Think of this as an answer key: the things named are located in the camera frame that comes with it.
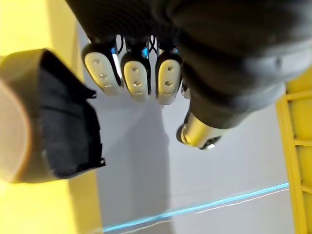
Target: gray floor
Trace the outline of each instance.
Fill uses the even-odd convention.
[[[87,39],[81,29],[80,34],[83,46]],[[154,96],[139,104],[126,91],[108,98],[87,74],[85,79],[98,93],[91,103],[100,120],[107,161],[97,171],[104,226],[287,182],[274,106],[251,115],[207,152],[176,140],[188,109],[180,93],[170,106],[158,105]],[[177,216],[136,232],[209,233],[293,234],[289,192]]]

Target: blue light strip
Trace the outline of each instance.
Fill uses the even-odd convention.
[[[161,219],[169,218],[169,217],[172,217],[172,216],[175,216],[175,215],[182,215],[182,214],[187,214],[187,213],[191,213],[191,212],[196,212],[196,211],[207,209],[207,208],[212,207],[212,206],[219,206],[219,205],[223,205],[225,203],[230,203],[230,202],[233,202],[233,201],[246,199],[246,198],[249,198],[249,197],[252,197],[252,196],[266,194],[266,193],[269,193],[269,192],[272,192],[272,191],[276,191],[276,190],[279,190],[279,189],[288,188],[288,186],[289,186],[289,183],[284,183],[284,184],[280,184],[280,185],[273,186],[273,187],[270,187],[270,188],[258,190],[258,191],[255,191],[255,192],[252,192],[252,193],[248,193],[248,194],[242,194],[242,195],[239,195],[239,196],[233,196],[233,197],[221,199],[221,200],[218,200],[218,201],[205,203],[205,204],[202,204],[202,205],[197,205],[197,206],[184,208],[184,209],[180,209],[180,210],[176,210],[176,211],[165,212],[165,213],[154,215],[154,216],[151,216],[151,217],[140,218],[140,219],[136,219],[136,220],[133,220],[133,221],[130,221],[130,222],[118,224],[118,225],[115,225],[115,226],[104,227],[103,231],[104,231],[104,233],[105,232],[111,232],[111,231],[116,231],[116,230],[120,230],[120,229],[124,229],[124,228],[129,228],[129,227],[132,227],[132,226],[135,226],[135,225],[139,225],[139,224],[142,224],[142,223],[159,221]]]

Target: yellow frame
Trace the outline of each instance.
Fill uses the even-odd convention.
[[[312,68],[276,104],[296,234],[312,233]]]

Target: yellow wall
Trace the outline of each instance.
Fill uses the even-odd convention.
[[[63,0],[0,0],[0,56],[49,48],[82,79],[76,19]],[[1,234],[101,233],[96,174],[41,184],[0,179]]]

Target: white fingertip pad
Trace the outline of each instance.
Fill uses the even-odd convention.
[[[138,61],[129,61],[124,65],[123,73],[132,99],[147,101],[149,99],[148,77],[144,65]]]
[[[113,59],[115,64],[119,63],[118,58],[115,58],[114,54]],[[118,85],[112,65],[104,54],[99,52],[88,53],[84,57],[84,63],[86,64],[92,79],[107,96],[115,96],[121,92],[123,89],[123,83],[121,83],[121,86]]]
[[[174,59],[162,62],[158,71],[158,95],[159,104],[171,104],[175,98],[180,85],[180,64]]]

